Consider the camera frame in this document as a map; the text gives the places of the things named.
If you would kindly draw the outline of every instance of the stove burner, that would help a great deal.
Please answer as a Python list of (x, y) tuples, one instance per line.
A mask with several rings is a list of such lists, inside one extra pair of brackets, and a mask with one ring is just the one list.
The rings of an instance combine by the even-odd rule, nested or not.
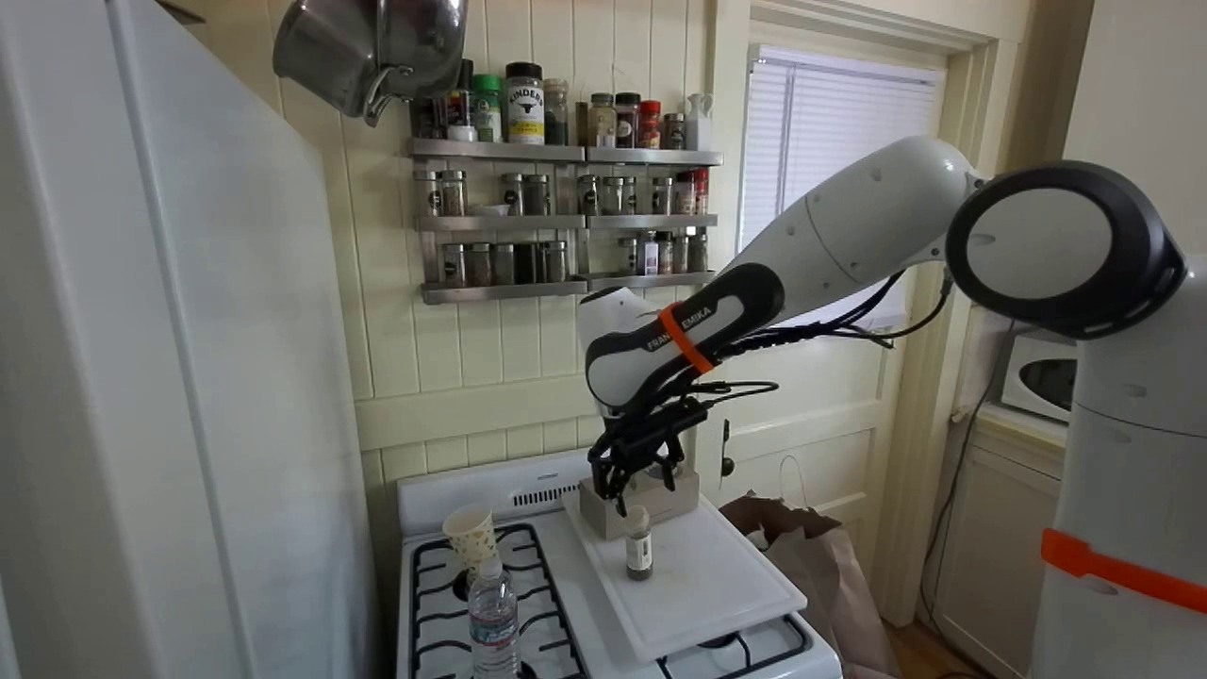
[[(516, 589), (516, 624), (524, 664), (516, 679), (588, 674), (578, 654), (554, 572), (547, 571), (534, 526), (500, 531), (502, 565)], [(413, 674), (449, 674), (471, 664), (468, 589), (471, 572), (454, 565), (449, 540), (422, 544), (413, 554)]]

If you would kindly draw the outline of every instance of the window blind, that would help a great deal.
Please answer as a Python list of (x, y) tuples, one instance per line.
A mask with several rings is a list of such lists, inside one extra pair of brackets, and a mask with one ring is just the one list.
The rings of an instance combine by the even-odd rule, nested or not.
[(747, 91), (741, 243), (843, 166), (940, 132), (945, 76), (760, 48)]

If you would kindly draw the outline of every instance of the white cabinet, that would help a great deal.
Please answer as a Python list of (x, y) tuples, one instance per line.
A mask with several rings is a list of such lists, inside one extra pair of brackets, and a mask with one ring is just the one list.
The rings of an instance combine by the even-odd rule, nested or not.
[(985, 408), (935, 571), (945, 635), (994, 674), (1030, 667), (1042, 527), (1058, 518), (1065, 428)]

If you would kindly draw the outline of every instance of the orange band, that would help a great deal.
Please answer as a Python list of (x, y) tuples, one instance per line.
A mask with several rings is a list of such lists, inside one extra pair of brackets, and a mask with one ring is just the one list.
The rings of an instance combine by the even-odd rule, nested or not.
[(696, 340), (682, 331), (674, 305), (667, 305), (663, 315), (656, 315), (656, 320), (663, 326), (667, 340), (681, 347), (681, 355), (687, 359), (687, 366), (696, 366), (696, 374), (711, 374), (712, 362), (711, 355), (701, 355), (701, 347), (696, 347)]
[(1207, 615), (1207, 589), (1195, 582), (1182, 582), (1137, 561), (1122, 561), (1114, 554), (1097, 554), (1087, 540), (1076, 540), (1067, 531), (1045, 527), (1045, 561), (1072, 572), (1072, 579), (1097, 579), (1132, 591), (1142, 591), (1150, 600), (1165, 600), (1172, 608), (1189, 608)]

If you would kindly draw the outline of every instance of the gas stove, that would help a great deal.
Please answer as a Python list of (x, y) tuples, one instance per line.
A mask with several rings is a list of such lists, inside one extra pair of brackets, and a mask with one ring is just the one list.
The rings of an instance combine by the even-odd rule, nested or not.
[(459, 505), (496, 511), (502, 561), (521, 600), (521, 660), (535, 679), (843, 679), (834, 648), (796, 615), (771, 613), (762, 624), (725, 629), (656, 660), (638, 660), (599, 565), (588, 559), (564, 493), (588, 474), (586, 454), (535, 458), (407, 481), (402, 493), (402, 635), (395, 674), (471, 674), (468, 579), (458, 572), (441, 518)]

